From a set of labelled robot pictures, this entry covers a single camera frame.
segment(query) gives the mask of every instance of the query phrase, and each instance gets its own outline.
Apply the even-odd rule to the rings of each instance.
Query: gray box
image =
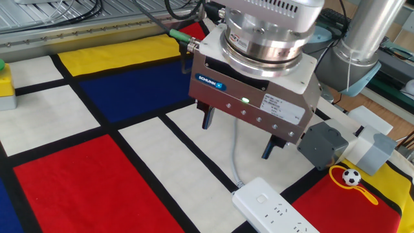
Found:
[[[309,127],[298,151],[321,171],[335,165],[348,145],[338,130],[321,122]]]

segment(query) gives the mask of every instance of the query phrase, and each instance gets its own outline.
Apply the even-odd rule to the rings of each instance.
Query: yellow toy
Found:
[[[10,66],[0,59],[0,111],[17,107],[12,71]]]

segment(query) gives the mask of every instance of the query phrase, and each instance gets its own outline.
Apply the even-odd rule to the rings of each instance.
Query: soccer ball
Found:
[[[342,180],[349,186],[356,186],[361,182],[361,174],[355,169],[345,170],[342,174]]]

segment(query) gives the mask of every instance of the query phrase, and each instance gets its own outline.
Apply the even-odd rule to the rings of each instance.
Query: white power strip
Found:
[[[260,177],[236,191],[233,204],[258,232],[319,233]]]

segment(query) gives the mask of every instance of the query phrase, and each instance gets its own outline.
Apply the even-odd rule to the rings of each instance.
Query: blue square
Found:
[[[190,74],[179,61],[80,83],[110,122],[187,100]]]
[[[2,233],[20,233],[23,232],[19,219],[14,212],[5,186],[0,180],[0,232]]]

